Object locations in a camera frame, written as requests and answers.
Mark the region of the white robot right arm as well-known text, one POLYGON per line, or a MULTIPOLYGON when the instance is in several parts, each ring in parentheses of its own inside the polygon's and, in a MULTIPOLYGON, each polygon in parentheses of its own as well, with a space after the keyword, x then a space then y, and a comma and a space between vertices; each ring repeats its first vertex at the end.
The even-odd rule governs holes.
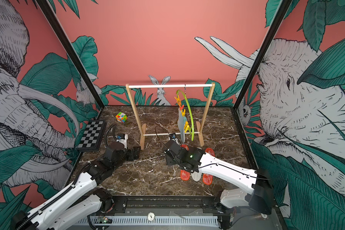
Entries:
POLYGON ((266 215, 272 213, 274 186, 267 170, 238 167, 202 149, 191 147, 186 150, 173 140, 163 144, 163 152, 168 166, 178 165, 191 174, 212 175, 237 187, 219 193, 219 209, 242 206, 266 215))

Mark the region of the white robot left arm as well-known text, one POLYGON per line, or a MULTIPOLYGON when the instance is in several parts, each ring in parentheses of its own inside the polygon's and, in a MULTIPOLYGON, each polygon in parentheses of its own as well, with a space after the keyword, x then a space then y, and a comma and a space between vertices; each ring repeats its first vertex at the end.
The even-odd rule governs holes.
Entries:
POLYGON ((74 181, 54 197, 29 212, 20 211, 11 220, 11 230, 65 230, 95 212, 108 213, 115 207, 113 196, 97 188, 126 161, 137 160, 141 147, 125 148, 112 142, 105 153, 85 165, 74 181))

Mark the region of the wooden hanger rack frame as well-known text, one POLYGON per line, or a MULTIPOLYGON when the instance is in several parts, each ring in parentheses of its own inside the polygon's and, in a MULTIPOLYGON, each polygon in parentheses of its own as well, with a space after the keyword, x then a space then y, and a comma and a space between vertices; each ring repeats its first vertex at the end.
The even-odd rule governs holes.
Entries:
MULTIPOLYGON (((204 123, 206 121, 206 117, 208 114, 208 110, 210 107, 210 103, 213 97, 213 93, 214 93, 214 88, 215 88, 216 84, 215 83, 210 83, 210 84, 173 84, 173 85, 129 85, 126 84, 126 92, 128 94, 129 100, 130 100, 130 104, 132 106, 133 109, 133 113, 140 131, 140 146, 141 146, 141 150, 144 150, 146 145, 145 145, 145 139, 146 137, 149 136, 155 136, 155 137, 159 137, 159 136, 167 136, 169 135, 169 131, 166 131, 165 133, 147 133, 147 124, 143 124, 140 120, 140 116, 137 110, 137 106, 135 103, 134 98, 132 97, 131 94, 131 90, 132 89, 144 89, 144 88, 179 88, 179 87, 183 87, 183 88, 205 88, 208 87, 209 88, 209 95, 208 95, 208 100, 206 101, 206 105, 205 105, 205 110, 203 113, 203 117, 202 117, 202 121, 201 122, 195 122, 194 121, 194 128, 195 128, 195 135, 198 136, 198 140, 199 140, 199 145, 200 147, 204 146, 204 138, 203 138, 203 127, 204 127, 204 123)), ((173 114, 171 114, 169 111, 165 113, 167 115, 167 118, 173 121, 178 121, 178 117, 174 117, 173 114)))

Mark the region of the green clip hanger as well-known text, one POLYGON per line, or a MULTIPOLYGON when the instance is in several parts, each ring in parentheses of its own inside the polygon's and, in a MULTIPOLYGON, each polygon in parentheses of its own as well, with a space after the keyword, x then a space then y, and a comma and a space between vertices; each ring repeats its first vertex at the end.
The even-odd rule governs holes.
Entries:
POLYGON ((187 122, 185 124, 185 136, 186 134, 189 134, 191 136, 191 140, 194 140, 195 135, 195 128, 194 128, 194 120, 192 116, 191 107, 188 101, 188 98, 184 92, 181 90, 176 91, 176 103, 178 105, 178 108, 181 109, 183 115, 186 116, 187 122))

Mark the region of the red orange-edged insole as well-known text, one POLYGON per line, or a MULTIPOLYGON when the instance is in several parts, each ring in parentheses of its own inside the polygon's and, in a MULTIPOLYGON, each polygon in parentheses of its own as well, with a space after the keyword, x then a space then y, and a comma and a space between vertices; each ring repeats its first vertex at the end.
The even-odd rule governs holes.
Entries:
MULTIPOLYGON (((210 154, 211 156, 215 157, 215 152, 212 148, 206 148, 206 153, 210 154)), ((210 174, 203 174, 202 181, 205 185, 211 185, 213 182, 213 176, 210 174)))
MULTIPOLYGON (((187 151, 189 151, 189 147, 185 144, 182 144, 181 147, 185 148, 187 151)), ((180 171, 180 179, 183 181, 188 181, 190 178, 190 173, 185 171, 185 170, 181 170, 180 171)))

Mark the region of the grey textured insole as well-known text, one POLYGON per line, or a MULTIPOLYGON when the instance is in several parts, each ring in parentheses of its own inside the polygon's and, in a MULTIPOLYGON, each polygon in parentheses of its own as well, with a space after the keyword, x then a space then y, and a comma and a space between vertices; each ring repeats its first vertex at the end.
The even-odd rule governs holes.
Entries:
POLYGON ((194 181, 198 182, 202 177, 202 173, 201 172, 193 172, 191 174, 191 177, 194 181))

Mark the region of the white smooth insole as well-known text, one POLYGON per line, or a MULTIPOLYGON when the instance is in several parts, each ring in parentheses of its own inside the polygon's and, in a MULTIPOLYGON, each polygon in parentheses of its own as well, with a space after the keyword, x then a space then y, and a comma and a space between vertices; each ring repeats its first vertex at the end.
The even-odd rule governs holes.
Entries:
POLYGON ((187 122, 187 118, 185 115, 183 115, 182 111, 180 108, 178 108, 178 128, 180 131, 180 136, 181 136, 181 142, 185 143, 185 124, 187 122))

